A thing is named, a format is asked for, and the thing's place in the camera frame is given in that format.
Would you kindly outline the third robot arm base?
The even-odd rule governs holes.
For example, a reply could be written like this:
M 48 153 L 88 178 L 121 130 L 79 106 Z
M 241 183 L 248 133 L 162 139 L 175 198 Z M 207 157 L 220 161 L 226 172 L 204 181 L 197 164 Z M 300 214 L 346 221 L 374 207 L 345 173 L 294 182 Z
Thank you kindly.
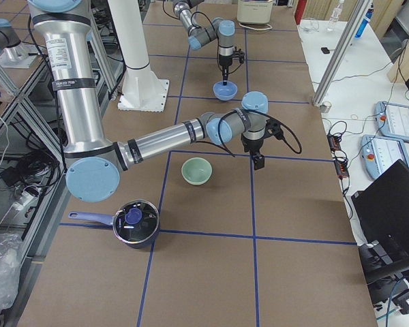
M 0 18 L 0 65 L 4 68 L 28 69 L 39 55 L 34 45 L 24 44 L 10 22 Z

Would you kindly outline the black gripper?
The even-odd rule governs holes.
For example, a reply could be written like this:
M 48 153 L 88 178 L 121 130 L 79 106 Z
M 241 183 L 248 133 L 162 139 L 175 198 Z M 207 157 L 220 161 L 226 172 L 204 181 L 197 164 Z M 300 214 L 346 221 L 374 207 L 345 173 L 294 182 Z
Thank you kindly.
M 223 85 L 227 85 L 228 76 L 229 76 L 229 67 L 232 65 L 232 62 L 233 62 L 233 54 L 230 54 L 230 55 L 219 54 L 217 56 L 217 62 L 218 62 L 219 68 L 222 70 L 222 83 Z
M 265 166 L 265 158 L 260 153 L 263 146 L 263 131 L 246 131 L 241 134 L 244 151 L 248 152 L 254 162 L 254 169 L 260 170 Z

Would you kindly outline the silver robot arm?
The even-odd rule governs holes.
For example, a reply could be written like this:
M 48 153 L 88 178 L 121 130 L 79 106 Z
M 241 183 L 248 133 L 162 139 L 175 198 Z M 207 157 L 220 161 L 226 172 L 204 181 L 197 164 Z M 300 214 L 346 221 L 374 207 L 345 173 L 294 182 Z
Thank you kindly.
M 234 45 L 235 25 L 232 20 L 217 17 L 210 20 L 208 26 L 201 26 L 195 16 L 199 14 L 207 16 L 199 11 L 192 12 L 192 9 L 200 3 L 202 1 L 173 1 L 173 14 L 185 27 L 192 50 L 199 50 L 217 40 L 217 63 L 222 71 L 222 84 L 226 86 L 233 59 L 239 56 Z
M 146 159 L 208 138 L 223 145 L 240 137 L 257 168 L 264 166 L 267 97 L 247 93 L 241 108 L 198 118 L 127 142 L 112 142 L 105 133 L 92 76 L 87 36 L 91 31 L 88 1 L 30 1 L 35 30 L 44 36 L 52 69 L 52 87 L 61 105 L 68 144 L 66 185 L 85 202 L 109 198 L 121 171 Z M 125 61 L 120 109 L 161 112 L 169 82 L 152 71 L 140 10 L 136 1 L 110 1 L 109 8 Z

